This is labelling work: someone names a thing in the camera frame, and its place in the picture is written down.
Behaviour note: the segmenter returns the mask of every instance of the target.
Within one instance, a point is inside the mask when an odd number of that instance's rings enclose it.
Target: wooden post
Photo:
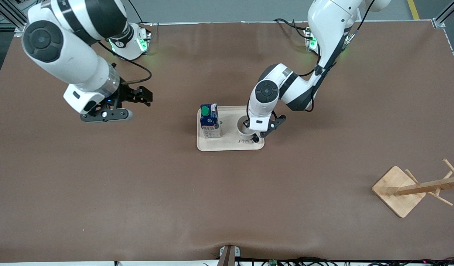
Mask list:
[[[443,159],[450,171],[441,180],[419,183],[409,170],[404,173],[399,167],[392,167],[372,190],[384,201],[388,207],[399,217],[406,217],[426,194],[453,206],[453,204],[440,197],[441,190],[454,188],[454,167]]]

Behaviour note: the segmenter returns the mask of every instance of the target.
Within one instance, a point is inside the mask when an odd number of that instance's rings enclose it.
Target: metal frame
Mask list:
[[[432,18],[434,28],[445,28],[444,21],[454,12],[454,0],[437,16]]]
[[[25,14],[9,0],[0,0],[0,14],[21,31],[28,21]]]

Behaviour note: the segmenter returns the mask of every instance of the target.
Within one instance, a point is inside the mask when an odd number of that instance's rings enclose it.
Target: robotic arm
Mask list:
[[[111,42],[119,42],[117,52],[129,59],[144,52],[139,46],[142,30],[134,34],[120,0],[45,0],[30,8],[28,20],[22,37],[24,52],[45,71],[69,83],[63,97],[83,121],[130,119],[131,112],[121,108],[122,101],[150,105],[149,90],[124,85],[114,66],[90,47],[112,37]]]
[[[356,10],[363,0],[315,0],[308,11],[308,23],[317,39],[320,60],[308,81],[284,64],[269,66],[253,89],[246,124],[265,137],[283,121],[270,120],[278,100],[292,111],[305,111],[313,102],[317,90],[335,60],[346,47],[348,34],[356,21]],[[391,0],[375,0],[375,8],[383,9]],[[368,6],[372,3],[364,0]]]

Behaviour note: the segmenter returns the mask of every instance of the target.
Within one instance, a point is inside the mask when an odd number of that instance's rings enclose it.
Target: brown tabletop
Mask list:
[[[160,26],[138,60],[152,107],[86,124],[15,38],[0,73],[0,262],[212,259],[225,244],[268,259],[454,256],[454,206],[426,197],[402,219],[371,190],[394,165],[420,181],[454,166],[454,59],[429,21],[365,23],[312,113],[278,104],[288,120],[262,150],[197,150],[200,104],[245,105],[271,64],[308,72],[303,46],[284,24]],[[124,79],[145,76],[95,49]]]

